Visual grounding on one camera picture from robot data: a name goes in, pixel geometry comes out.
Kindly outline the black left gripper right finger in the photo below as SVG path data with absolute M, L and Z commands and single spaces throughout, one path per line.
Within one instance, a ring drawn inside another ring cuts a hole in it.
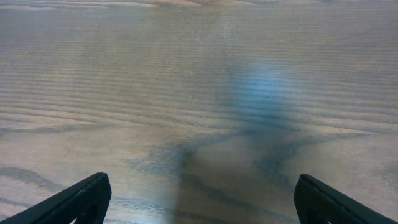
M 298 179 L 294 204 L 300 224 L 397 224 L 308 174 Z

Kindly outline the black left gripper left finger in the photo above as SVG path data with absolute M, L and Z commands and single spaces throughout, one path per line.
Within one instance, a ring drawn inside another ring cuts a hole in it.
M 98 172 L 1 224 L 102 224 L 110 200 L 109 177 Z

